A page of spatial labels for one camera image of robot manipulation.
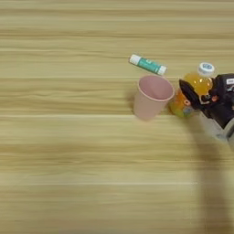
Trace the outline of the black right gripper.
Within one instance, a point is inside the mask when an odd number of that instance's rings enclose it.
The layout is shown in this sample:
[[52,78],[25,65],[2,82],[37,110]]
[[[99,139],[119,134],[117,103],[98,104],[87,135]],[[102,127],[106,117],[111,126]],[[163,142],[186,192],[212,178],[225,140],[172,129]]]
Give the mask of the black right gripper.
[[201,100],[204,102],[202,105],[198,94],[190,83],[180,80],[179,87],[194,110],[202,109],[205,116],[214,120],[221,128],[225,128],[234,118],[234,90],[214,96],[211,94],[202,95]]

